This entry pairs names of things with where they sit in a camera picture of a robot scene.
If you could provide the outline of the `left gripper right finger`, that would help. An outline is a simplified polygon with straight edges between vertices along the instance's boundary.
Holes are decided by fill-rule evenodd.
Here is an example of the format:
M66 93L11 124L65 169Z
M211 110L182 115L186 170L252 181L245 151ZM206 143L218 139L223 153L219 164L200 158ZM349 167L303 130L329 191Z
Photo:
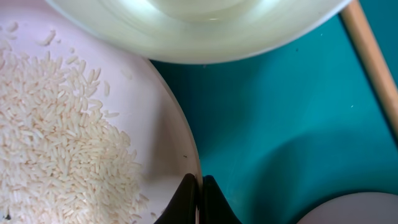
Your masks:
M203 178L200 224L241 224L215 178L211 175L206 175Z

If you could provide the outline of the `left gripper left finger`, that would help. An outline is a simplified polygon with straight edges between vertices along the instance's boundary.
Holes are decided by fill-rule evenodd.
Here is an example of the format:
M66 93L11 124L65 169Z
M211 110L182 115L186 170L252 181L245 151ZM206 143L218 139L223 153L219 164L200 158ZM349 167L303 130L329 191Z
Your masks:
M169 204L154 224L195 224L198 184L193 174L186 174Z

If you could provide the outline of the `large white plate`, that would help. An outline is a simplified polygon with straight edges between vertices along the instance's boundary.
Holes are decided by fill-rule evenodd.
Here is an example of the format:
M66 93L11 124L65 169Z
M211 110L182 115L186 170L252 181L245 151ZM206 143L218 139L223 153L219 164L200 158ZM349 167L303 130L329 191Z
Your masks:
M1 29L19 27L15 52L56 58L77 55L86 69L100 69L94 97L113 114L109 123L131 140L141 169L141 192L149 199L140 223L155 223L186 174L201 174L185 117L158 71L146 59L108 46L80 31L45 1L2 1Z

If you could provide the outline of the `white rice pile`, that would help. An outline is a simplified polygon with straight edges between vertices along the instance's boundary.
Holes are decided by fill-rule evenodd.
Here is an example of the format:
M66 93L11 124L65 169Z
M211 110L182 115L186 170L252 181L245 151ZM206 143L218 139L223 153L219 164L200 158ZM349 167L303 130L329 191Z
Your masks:
M15 52L18 27L1 29L1 222L140 223L142 166L94 97L100 69Z

